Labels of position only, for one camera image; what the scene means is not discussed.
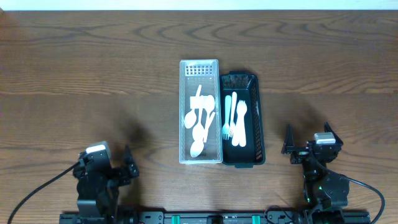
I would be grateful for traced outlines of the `light green plastic fork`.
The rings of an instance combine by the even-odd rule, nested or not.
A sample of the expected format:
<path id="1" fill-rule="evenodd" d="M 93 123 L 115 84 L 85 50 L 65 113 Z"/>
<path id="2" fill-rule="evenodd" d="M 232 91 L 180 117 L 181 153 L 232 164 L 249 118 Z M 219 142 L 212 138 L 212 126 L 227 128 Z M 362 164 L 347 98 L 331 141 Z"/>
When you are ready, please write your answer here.
<path id="1" fill-rule="evenodd" d="M 222 139 L 228 140 L 229 139 L 229 117 L 231 112 L 231 102 L 232 97 L 231 95 L 226 95 L 224 99 L 224 125 L 222 127 Z"/>

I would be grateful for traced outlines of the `white plastic fork handle up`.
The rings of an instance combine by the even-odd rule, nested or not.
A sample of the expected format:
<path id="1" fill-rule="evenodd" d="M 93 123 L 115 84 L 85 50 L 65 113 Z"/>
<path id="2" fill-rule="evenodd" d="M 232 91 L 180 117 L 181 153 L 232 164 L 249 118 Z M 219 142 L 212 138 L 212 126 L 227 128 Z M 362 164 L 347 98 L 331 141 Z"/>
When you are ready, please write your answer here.
<path id="1" fill-rule="evenodd" d="M 246 130 L 244 124 L 244 116 L 247 112 L 247 105 L 244 100 L 239 100 L 237 106 L 237 129 L 238 129 L 238 144 L 241 147 L 246 145 Z"/>

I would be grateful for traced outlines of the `clear perforated plastic basket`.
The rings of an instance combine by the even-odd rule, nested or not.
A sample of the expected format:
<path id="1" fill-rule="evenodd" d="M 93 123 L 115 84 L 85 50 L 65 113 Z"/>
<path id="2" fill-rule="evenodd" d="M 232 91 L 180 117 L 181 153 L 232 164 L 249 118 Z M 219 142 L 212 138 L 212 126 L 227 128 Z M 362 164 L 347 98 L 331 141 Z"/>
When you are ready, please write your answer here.
<path id="1" fill-rule="evenodd" d="M 185 115 L 190 109 L 190 97 L 195 96 L 198 86 L 201 85 L 200 96 L 204 96 L 201 123 L 205 129 L 207 113 L 205 101 L 208 95 L 215 99 L 214 119 L 208 131 L 207 142 L 198 157 L 190 155 L 190 148 L 194 142 L 193 127 L 198 121 L 198 107 L 195 109 L 197 116 L 192 128 L 185 127 Z M 181 60 L 179 81 L 179 163 L 181 164 L 217 164 L 222 162 L 221 143 L 221 106 L 220 106 L 220 81 L 217 59 Z"/>

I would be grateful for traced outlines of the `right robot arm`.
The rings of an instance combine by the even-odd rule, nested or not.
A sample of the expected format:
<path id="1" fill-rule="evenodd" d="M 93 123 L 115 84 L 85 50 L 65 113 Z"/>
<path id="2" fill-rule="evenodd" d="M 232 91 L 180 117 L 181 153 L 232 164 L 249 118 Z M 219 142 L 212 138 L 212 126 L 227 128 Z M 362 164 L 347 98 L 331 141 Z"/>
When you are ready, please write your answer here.
<path id="1" fill-rule="evenodd" d="M 291 164 L 303 167 L 303 194 L 309 208 L 293 215 L 294 223 L 344 223 L 342 208 L 348 205 L 349 181 L 326 165 L 337 158 L 343 141 L 328 123 L 315 133 L 306 146 L 296 146 L 288 125 L 281 153 L 290 155 Z"/>

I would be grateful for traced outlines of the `white plastic fork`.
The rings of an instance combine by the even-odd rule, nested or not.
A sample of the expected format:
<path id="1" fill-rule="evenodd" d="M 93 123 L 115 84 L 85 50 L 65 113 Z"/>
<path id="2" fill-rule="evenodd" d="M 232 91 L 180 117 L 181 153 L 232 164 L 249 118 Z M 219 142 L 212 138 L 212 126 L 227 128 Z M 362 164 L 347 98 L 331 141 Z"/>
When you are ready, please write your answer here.
<path id="1" fill-rule="evenodd" d="M 233 137 L 234 129 L 235 129 L 235 122 L 234 122 L 234 114 L 236 110 L 236 102 L 237 102 L 237 93 L 234 91 L 231 95 L 231 117 L 230 117 L 230 129 L 229 129 L 229 137 Z"/>
<path id="2" fill-rule="evenodd" d="M 237 146 L 237 145 L 239 144 L 239 138 L 238 138 L 238 136 L 239 136 L 239 131 L 238 131 L 238 126 L 239 126 L 239 119 L 240 119 L 240 114 L 241 114 L 240 110 L 241 110 L 241 102 L 239 101 L 239 102 L 238 102 L 238 105 L 237 105 L 237 108 L 236 108 L 236 112 L 237 112 L 237 121 L 236 121 L 236 124 L 235 124 L 235 127 L 234 127 L 233 138 L 232 138 L 232 141 L 231 141 L 231 143 L 232 143 L 233 146 Z"/>

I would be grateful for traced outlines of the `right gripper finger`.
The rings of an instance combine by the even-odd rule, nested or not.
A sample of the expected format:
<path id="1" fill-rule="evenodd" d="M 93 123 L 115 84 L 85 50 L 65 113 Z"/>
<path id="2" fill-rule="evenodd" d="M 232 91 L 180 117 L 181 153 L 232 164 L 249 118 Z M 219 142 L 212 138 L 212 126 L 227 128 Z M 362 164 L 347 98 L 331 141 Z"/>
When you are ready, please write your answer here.
<path id="1" fill-rule="evenodd" d="M 292 125 L 289 124 L 287 126 L 287 132 L 285 135 L 285 140 L 284 140 L 284 143 L 282 146 L 281 153 L 282 154 L 291 154 L 294 149 L 295 149 L 295 145 L 294 145 L 294 139 L 293 139 Z"/>
<path id="2" fill-rule="evenodd" d="M 328 122 L 324 123 L 324 132 L 326 133 L 335 133 L 334 130 L 331 128 Z"/>

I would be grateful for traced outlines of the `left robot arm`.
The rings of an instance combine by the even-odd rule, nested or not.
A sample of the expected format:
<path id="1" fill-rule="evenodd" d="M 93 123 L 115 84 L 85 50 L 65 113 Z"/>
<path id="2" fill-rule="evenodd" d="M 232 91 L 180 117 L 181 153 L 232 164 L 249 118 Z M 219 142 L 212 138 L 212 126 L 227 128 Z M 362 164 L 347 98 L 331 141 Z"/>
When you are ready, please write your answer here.
<path id="1" fill-rule="evenodd" d="M 128 223 L 118 212 L 119 188 L 139 177 L 139 169 L 129 146 L 125 146 L 123 164 L 113 168 L 106 142 L 82 152 L 73 176 L 78 179 L 77 220 L 81 223 Z"/>

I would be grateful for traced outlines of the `white plastic spoon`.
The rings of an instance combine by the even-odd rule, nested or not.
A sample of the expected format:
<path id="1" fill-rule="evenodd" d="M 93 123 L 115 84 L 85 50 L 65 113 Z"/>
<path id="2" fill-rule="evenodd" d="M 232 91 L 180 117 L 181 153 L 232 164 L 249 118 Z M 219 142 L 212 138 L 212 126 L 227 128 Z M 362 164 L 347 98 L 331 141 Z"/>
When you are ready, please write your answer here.
<path id="1" fill-rule="evenodd" d="M 212 123 L 212 121 L 214 119 L 214 116 L 215 116 L 215 112 L 212 112 L 210 114 L 209 119 L 206 121 L 205 129 L 204 129 L 205 133 L 204 134 L 208 134 L 208 129 L 209 129 L 209 127 L 210 127 L 210 125 L 211 125 L 211 123 Z M 192 146 L 190 148 L 190 155 L 192 157 L 198 157 L 201 154 L 201 152 L 202 152 L 202 150 L 204 148 L 204 143 L 205 143 L 204 139 L 205 139 L 205 137 L 202 136 L 202 139 L 200 141 L 195 140 L 193 142 L 193 144 L 192 144 Z"/>
<path id="2" fill-rule="evenodd" d="M 203 104 L 204 104 L 204 96 L 199 96 L 198 101 L 197 101 L 197 107 L 198 107 L 198 121 L 196 125 L 193 127 L 193 139 L 194 141 L 202 141 L 203 140 L 203 133 L 204 133 L 204 127 L 201 123 L 201 118 L 202 118 L 202 113 L 203 113 Z"/>

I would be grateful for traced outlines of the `white plastic spoon bowl down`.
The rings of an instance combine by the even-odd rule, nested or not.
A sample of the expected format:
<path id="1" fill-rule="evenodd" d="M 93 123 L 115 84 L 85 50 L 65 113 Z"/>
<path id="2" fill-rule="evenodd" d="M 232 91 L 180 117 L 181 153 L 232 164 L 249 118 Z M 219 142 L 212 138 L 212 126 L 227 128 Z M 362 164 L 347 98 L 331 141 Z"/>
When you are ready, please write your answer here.
<path id="1" fill-rule="evenodd" d="M 197 116 L 195 113 L 195 109 L 198 106 L 198 99 L 201 92 L 201 85 L 198 86 L 197 92 L 195 96 L 190 97 L 190 111 L 185 115 L 185 127 L 190 129 L 196 122 Z"/>

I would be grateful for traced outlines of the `black perforated plastic basket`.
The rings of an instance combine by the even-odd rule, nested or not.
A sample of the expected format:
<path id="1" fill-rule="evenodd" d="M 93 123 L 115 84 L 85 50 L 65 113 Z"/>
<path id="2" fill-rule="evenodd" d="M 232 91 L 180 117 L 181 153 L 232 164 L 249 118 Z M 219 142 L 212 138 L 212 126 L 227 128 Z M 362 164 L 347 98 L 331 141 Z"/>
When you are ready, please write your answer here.
<path id="1" fill-rule="evenodd" d="M 221 135 L 224 125 L 224 99 L 226 95 L 237 93 L 236 108 L 239 100 L 244 100 L 247 112 L 244 116 L 246 145 L 233 146 L 231 141 L 222 139 L 223 164 L 236 168 L 252 168 L 265 162 L 264 133 L 262 128 L 261 100 L 257 76 L 245 71 L 229 72 L 220 76 Z M 237 121 L 235 110 L 234 122 Z"/>

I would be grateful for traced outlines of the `white plastic spoon bowl up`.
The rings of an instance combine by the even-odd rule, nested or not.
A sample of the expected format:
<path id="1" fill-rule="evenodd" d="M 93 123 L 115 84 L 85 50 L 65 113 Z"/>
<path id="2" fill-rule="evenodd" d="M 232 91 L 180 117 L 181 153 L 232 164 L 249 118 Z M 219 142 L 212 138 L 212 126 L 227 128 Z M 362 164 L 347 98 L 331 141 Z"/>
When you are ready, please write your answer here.
<path id="1" fill-rule="evenodd" d="M 215 108 L 215 99 L 213 95 L 208 95 L 205 101 L 205 110 L 207 113 L 207 118 L 205 123 L 205 135 L 203 138 L 203 142 L 207 142 L 208 131 L 215 116 L 215 113 L 213 112 L 214 108 Z"/>

